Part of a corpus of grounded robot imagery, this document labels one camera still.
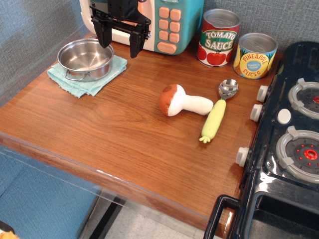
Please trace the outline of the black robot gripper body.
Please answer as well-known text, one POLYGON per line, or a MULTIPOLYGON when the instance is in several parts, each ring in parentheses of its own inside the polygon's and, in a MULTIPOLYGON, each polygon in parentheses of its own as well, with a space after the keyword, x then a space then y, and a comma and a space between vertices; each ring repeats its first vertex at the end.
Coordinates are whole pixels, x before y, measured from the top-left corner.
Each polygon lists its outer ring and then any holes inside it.
POLYGON ((92 1, 91 19, 107 21, 112 29, 130 34, 136 27, 142 27, 145 37, 150 37, 151 20, 138 10, 138 0, 105 0, 92 1))

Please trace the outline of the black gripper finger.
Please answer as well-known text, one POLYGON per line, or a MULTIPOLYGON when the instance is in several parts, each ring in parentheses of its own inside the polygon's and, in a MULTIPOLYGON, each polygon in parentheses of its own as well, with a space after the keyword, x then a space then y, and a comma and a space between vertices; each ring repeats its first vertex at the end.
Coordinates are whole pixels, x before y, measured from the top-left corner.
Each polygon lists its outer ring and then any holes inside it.
POLYGON ((109 23, 94 18, 93 24, 100 45, 103 48, 108 47, 112 42, 112 28, 109 26, 109 23))
POLYGON ((136 58, 137 55, 143 50, 145 43, 145 32, 142 27, 136 27, 130 33, 130 57, 136 58))

